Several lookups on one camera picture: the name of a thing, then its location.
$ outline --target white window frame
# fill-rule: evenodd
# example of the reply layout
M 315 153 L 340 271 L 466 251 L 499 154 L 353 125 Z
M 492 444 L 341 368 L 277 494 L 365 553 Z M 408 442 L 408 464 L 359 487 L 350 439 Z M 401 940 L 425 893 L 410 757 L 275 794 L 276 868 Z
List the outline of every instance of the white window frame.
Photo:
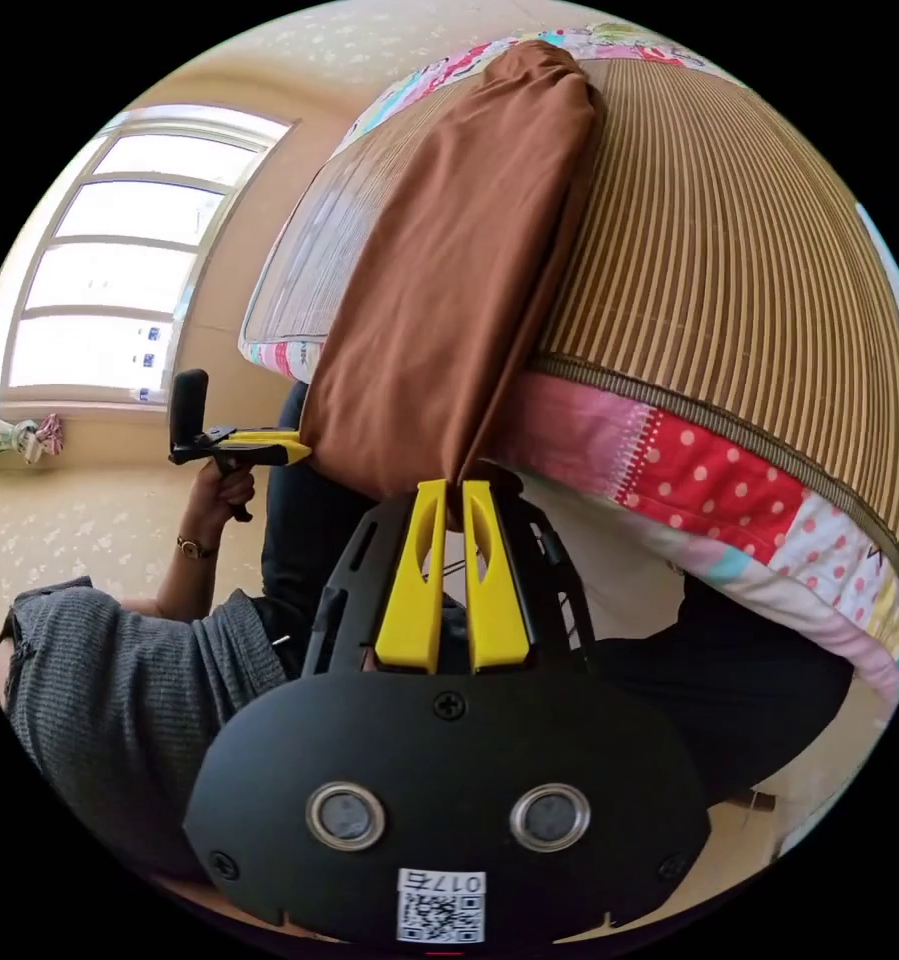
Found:
M 2 358 L 0 414 L 14 414 L 16 417 L 21 417 L 56 411 L 64 412 L 70 417 L 73 415 L 81 415 L 91 418 L 98 416 L 100 413 L 113 414 L 122 412 L 126 414 L 139 414 L 148 418 L 148 416 L 153 413 L 165 412 L 168 403 L 169 388 L 178 359 L 180 339 L 190 312 L 193 294 L 198 288 L 199 281 L 202 278 L 220 231 L 235 206 L 241 191 L 253 178 L 268 151 L 293 130 L 295 126 L 296 123 L 276 122 L 242 111 L 180 104 L 129 110 L 119 114 L 103 127 L 103 129 L 89 141 L 89 143 L 92 143 L 93 140 L 101 138 L 98 148 L 92 152 L 87 161 L 75 171 L 68 168 L 64 171 L 62 176 L 67 177 L 70 182 L 65 184 L 62 200 L 56 206 L 55 210 L 52 211 L 46 228 L 41 232 L 38 243 L 35 246 L 35 251 L 29 259 L 22 284 L 15 293 L 14 307 L 8 322 L 8 336 Z M 140 173 L 135 171 L 113 171 L 101 174 L 94 172 L 95 168 L 102 162 L 106 154 L 119 140 L 140 134 L 169 134 L 199 137 L 217 143 L 225 143 L 252 150 L 256 156 L 250 161 L 242 175 L 232 186 L 175 174 Z M 56 236 L 63 219 L 69 212 L 70 206 L 83 186 L 93 183 L 112 182 L 163 183 L 171 186 L 195 187 L 220 194 L 223 200 L 216 209 L 198 245 L 119 235 Z M 56 181 L 52 189 L 58 190 L 62 186 L 63 183 L 60 179 Z M 20 244 L 24 244 L 27 239 L 31 244 L 31 234 L 28 238 L 26 237 L 28 227 L 29 223 L 27 223 L 20 232 L 13 245 L 13 251 Z M 126 309 L 104 306 L 102 304 L 58 304 L 52 307 L 25 309 L 25 304 L 43 254 L 53 248 L 72 243 L 132 244 L 148 248 L 179 250 L 195 254 L 195 259 L 176 308 L 171 313 Z M 0 283 L 1 282 L 8 282 L 2 270 L 0 271 Z M 8 292 L 10 295 L 12 294 L 12 291 L 0 290 L 0 293 L 3 292 Z M 115 387 L 87 387 L 63 384 L 46 384 L 32 387 L 9 386 L 13 351 L 21 320 L 45 316 L 100 315 L 126 317 L 128 319 L 138 319 L 142 322 L 151 321 L 171 324 L 170 339 L 166 352 L 166 366 L 163 371 L 161 386 L 158 389 L 150 390 L 147 395 L 140 397 L 138 390 L 134 391 Z

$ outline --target bamboo mat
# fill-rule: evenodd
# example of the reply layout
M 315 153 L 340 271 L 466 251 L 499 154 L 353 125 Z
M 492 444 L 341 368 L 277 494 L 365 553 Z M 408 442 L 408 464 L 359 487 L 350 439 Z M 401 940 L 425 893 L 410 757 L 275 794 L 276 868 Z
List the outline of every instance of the bamboo mat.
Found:
M 531 366 L 730 439 L 844 510 L 899 572 L 899 321 L 852 195 L 743 87 L 634 60 L 581 66 L 607 125 Z M 323 167 L 246 339 L 328 334 L 416 144 L 478 82 L 431 94 Z

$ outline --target sweater sleeve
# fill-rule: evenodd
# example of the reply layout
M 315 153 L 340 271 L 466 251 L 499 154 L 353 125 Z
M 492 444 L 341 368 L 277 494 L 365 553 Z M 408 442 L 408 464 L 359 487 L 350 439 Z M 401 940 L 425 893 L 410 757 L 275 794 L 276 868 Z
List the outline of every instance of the sweater sleeve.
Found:
M 6 715 L 72 812 L 144 869 L 201 877 L 182 830 L 203 756 L 286 681 L 251 601 L 193 624 L 144 617 L 86 585 L 17 598 Z

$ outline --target wrist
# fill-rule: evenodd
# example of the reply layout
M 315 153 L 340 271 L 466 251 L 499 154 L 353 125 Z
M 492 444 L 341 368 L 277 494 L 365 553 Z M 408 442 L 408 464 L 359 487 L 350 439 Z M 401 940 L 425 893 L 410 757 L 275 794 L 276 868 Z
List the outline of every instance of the wrist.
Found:
M 224 529 L 225 523 L 207 521 L 203 517 L 186 513 L 179 524 L 178 533 L 183 540 L 194 540 L 205 550 L 218 550 Z

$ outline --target hand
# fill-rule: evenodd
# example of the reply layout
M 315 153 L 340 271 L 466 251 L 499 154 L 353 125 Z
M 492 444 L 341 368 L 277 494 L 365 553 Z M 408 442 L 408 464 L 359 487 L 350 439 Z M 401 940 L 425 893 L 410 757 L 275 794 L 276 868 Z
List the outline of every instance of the hand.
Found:
M 214 549 L 232 519 L 233 505 L 244 506 L 254 496 L 251 466 L 242 466 L 223 477 L 215 460 L 210 460 L 192 483 L 180 533 L 197 540 L 206 549 Z

